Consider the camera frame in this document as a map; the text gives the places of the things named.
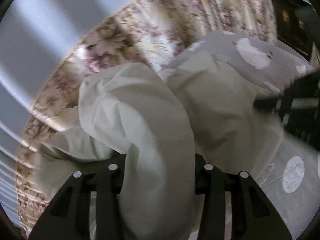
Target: white fabric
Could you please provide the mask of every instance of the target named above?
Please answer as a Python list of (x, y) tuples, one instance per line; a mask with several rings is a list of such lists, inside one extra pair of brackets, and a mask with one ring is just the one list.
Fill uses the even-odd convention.
[[(247, 170), (257, 178), (283, 137), (277, 118), (252, 109), (265, 91), (228, 64), (201, 52), (169, 72), (166, 84), (147, 66), (129, 63), (85, 78), (80, 88), (81, 127), (96, 141), (127, 153), (119, 197), (126, 239), (188, 239), (198, 229), (203, 198), (194, 195), (195, 153), (223, 171)], [(86, 140), (77, 142), (72, 132), (64, 136), (60, 150), (77, 157), (70, 149)], [(89, 145), (83, 145), (86, 161), (91, 155), (96, 160)], [(65, 162), (70, 174), (79, 168)], [(45, 187), (39, 179), (55, 178), (59, 169), (50, 171), (41, 176), (35, 171), (38, 186)]]
[(71, 129), (51, 135), (44, 145), (53, 147), (54, 152), (60, 150), (68, 153), (68, 156), (81, 163), (103, 161), (112, 156), (112, 149), (87, 134), (79, 121)]
[(81, 163), (79, 160), (77, 162), (71, 155), (65, 155), (64, 152), (56, 151), (54, 147), (50, 146), (42, 146), (40, 152), (35, 158), (35, 167), (37, 168), (32, 170), (30, 180), (49, 200), (54, 197), (75, 171), (91, 174), (108, 165), (108, 161), (94, 161), (95, 151), (88, 152), (88, 155), (93, 159), (89, 163)]

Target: fabric fold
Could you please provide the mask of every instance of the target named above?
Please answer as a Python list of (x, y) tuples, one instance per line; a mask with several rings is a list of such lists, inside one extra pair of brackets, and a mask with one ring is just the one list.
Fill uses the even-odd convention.
[(228, 173), (248, 171), (257, 179), (284, 136), (277, 115), (253, 108), (255, 98), (268, 92), (205, 51), (181, 64), (166, 82), (187, 111), (206, 161)]
[(195, 146), (188, 115), (166, 84), (143, 64), (110, 68), (85, 78), (79, 118), (90, 136), (127, 153), (119, 197), (127, 238), (188, 239)]

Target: gray bedsheet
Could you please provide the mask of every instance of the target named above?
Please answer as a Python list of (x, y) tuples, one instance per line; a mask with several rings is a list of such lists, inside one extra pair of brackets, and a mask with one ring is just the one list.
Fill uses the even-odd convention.
[[(276, 95), (294, 79), (314, 71), (302, 56), (281, 42), (275, 47), (258, 39), (220, 31), (193, 44), (167, 68), (175, 69), (201, 50), (230, 64), (243, 78)], [(320, 153), (286, 135), (257, 183), (296, 239), (320, 207)]]

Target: white circular marker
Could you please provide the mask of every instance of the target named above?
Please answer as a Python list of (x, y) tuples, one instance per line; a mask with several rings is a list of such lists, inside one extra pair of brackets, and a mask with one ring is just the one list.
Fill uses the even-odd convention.
[(75, 171), (72, 175), (73, 175), (73, 177), (75, 177), (75, 178), (79, 178), (79, 177), (82, 176), (82, 172), (81, 172), (81, 171)]
[(300, 156), (292, 157), (284, 169), (282, 187), (286, 193), (292, 193), (298, 189), (304, 177), (304, 162)]
[(249, 174), (246, 171), (241, 171), (240, 172), (240, 176), (244, 179), (246, 179), (247, 177), (249, 177)]
[(116, 169), (118, 169), (118, 165), (115, 163), (112, 163), (108, 166), (108, 169), (111, 171), (115, 171)]
[(208, 163), (208, 164), (206, 164), (204, 166), (204, 169), (207, 170), (207, 171), (212, 171), (213, 170), (213, 165)]
[(236, 48), (244, 61), (258, 70), (270, 66), (272, 62), (270, 55), (253, 47), (248, 38), (237, 41)]

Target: floral fabric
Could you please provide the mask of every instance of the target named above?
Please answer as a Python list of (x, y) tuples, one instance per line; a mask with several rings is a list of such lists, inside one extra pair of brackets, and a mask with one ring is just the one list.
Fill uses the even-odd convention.
[(21, 224), (30, 232), (50, 199), (29, 175), (39, 145), (68, 129), (84, 77), (126, 62), (163, 69), (185, 48), (212, 30), (227, 30), (275, 44), (271, 0), (135, 0), (107, 17), (67, 54), (30, 108), (18, 149), (16, 189)]

